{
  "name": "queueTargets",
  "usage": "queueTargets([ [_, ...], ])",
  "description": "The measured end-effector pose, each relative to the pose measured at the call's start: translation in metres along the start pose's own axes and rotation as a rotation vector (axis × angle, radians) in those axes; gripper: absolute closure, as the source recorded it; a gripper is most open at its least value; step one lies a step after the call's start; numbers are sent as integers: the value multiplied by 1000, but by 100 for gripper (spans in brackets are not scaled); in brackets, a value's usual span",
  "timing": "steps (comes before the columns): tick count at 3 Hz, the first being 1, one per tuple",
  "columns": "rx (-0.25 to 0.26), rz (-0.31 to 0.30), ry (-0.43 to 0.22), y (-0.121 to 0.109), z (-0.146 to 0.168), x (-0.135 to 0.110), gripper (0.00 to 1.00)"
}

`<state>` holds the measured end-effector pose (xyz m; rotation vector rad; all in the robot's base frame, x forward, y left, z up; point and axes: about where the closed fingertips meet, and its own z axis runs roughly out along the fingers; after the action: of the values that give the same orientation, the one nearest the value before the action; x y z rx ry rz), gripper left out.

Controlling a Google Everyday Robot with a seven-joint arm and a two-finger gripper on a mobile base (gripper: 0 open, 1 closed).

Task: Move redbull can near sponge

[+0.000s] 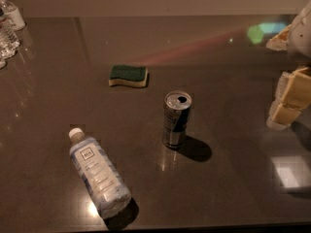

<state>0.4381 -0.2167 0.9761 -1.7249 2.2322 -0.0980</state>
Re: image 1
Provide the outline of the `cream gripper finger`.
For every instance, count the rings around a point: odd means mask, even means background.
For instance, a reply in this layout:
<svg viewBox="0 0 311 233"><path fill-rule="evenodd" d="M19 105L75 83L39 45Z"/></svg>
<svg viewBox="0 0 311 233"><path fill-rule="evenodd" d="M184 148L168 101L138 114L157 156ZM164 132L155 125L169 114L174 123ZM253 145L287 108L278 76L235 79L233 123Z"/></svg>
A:
<svg viewBox="0 0 311 233"><path fill-rule="evenodd" d="M288 128L311 105L311 68L283 72L268 112L266 125L273 130Z"/></svg>
<svg viewBox="0 0 311 233"><path fill-rule="evenodd" d="M286 26L277 35L268 40L266 47L270 50L286 50L291 25Z"/></svg>

